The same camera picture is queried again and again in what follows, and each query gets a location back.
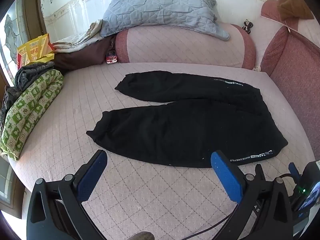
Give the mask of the black sweatpants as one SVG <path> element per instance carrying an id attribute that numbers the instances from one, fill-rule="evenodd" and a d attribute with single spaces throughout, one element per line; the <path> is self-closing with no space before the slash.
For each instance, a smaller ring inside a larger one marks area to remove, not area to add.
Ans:
<path id="1" fill-rule="evenodd" d="M 191 74 L 127 74 L 117 91 L 149 106 L 105 111 L 88 136 L 104 149 L 152 164 L 209 168 L 213 152 L 243 165 L 275 157 L 287 144 L 260 90 Z"/>

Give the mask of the pink quilted bed sheet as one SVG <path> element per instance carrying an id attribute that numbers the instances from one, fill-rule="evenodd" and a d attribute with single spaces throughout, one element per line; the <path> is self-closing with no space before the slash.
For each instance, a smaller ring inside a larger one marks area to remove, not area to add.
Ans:
<path id="1" fill-rule="evenodd" d="M 222 151 L 268 180 L 315 156 L 300 120 L 263 72 L 182 63 L 116 63 L 65 75 L 11 166 L 32 190 L 99 149 L 107 167 L 84 208 L 107 239 L 180 239 L 231 213 L 210 166 Z"/>

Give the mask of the green patterned folded quilt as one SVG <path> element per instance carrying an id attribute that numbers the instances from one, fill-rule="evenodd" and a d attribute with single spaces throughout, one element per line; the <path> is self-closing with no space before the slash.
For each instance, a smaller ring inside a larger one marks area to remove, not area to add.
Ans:
<path id="1" fill-rule="evenodd" d="M 1 153 L 18 160 L 33 128 L 63 87 L 63 75 L 51 69 L 38 77 L 14 102 L 1 132 Z"/>

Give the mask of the dark grey folded garment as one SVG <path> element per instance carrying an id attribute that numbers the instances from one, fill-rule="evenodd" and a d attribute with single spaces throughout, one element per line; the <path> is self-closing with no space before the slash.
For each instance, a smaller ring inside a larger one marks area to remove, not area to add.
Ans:
<path id="1" fill-rule="evenodd" d="M 21 67 L 15 76 L 14 86 L 20 92 L 25 91 L 38 77 L 54 68 L 54 62 L 36 62 Z"/>

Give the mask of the red white small box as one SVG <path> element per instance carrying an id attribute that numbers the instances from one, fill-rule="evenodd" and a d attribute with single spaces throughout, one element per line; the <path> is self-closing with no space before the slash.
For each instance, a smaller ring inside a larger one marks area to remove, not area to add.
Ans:
<path id="1" fill-rule="evenodd" d="M 107 52 L 106 54 L 106 63 L 107 64 L 113 64 L 118 62 L 118 57 L 116 55 L 116 52 L 114 50 Z"/>

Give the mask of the red side cushion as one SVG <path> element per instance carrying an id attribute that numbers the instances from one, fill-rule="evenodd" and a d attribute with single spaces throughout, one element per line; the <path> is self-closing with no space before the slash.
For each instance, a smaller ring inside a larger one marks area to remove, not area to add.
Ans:
<path id="1" fill-rule="evenodd" d="M 280 28 L 268 44 L 260 67 L 274 81 L 300 120 L 319 158 L 319 23 L 280 19 L 276 0 L 266 1 L 262 18 Z"/>

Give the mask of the brown folded blanket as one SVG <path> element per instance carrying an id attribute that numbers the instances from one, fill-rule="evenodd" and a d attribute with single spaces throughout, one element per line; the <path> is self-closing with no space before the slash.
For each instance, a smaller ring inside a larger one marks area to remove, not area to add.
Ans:
<path id="1" fill-rule="evenodd" d="M 67 72 L 106 63 L 108 55 L 115 55 L 116 35 L 103 38 L 85 48 L 72 53 L 57 53 L 54 69 L 65 75 Z"/>

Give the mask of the yellow plastic bag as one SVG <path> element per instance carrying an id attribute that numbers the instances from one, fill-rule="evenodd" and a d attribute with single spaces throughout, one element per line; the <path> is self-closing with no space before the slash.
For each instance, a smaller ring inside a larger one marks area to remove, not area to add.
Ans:
<path id="1" fill-rule="evenodd" d="M 49 34 L 32 39 L 17 48 L 17 69 L 31 63 L 46 63 L 54 59 L 54 47 Z"/>

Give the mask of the pink headboard bolster cushion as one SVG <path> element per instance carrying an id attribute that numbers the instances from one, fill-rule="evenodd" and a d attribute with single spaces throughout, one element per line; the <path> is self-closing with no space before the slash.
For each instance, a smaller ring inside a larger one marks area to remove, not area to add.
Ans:
<path id="1" fill-rule="evenodd" d="M 228 41 L 166 25 L 121 31 L 115 43 L 118 61 L 194 63 L 252 70 L 256 52 L 251 37 L 238 25 L 219 25 L 229 33 Z"/>

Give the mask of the beige folded cloth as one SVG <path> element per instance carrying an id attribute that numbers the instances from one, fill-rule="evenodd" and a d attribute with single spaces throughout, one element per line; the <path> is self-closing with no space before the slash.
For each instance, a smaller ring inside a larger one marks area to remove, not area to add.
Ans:
<path id="1" fill-rule="evenodd" d="M 86 32 L 52 43 L 54 53 L 72 53 L 102 40 L 103 37 L 100 35 L 102 23 L 103 20 L 97 20 L 90 25 Z"/>

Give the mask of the black bow hair clip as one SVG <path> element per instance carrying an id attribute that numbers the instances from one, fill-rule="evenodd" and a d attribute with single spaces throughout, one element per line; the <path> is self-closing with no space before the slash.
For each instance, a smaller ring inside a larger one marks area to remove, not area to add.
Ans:
<path id="1" fill-rule="evenodd" d="M 246 19 L 246 20 L 244 21 L 244 26 L 242 27 L 242 29 L 243 29 L 246 33 L 250 34 L 252 27 L 253 27 L 253 23 L 252 23 L 251 21 L 249 21 L 248 19 Z"/>

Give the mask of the brown knit hat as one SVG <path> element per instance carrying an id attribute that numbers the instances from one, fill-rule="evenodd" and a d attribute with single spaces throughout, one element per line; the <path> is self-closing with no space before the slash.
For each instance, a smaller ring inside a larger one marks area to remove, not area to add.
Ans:
<path id="1" fill-rule="evenodd" d="M 288 18 L 314 19 L 312 11 L 304 0 L 278 0 L 277 9 L 282 21 Z"/>

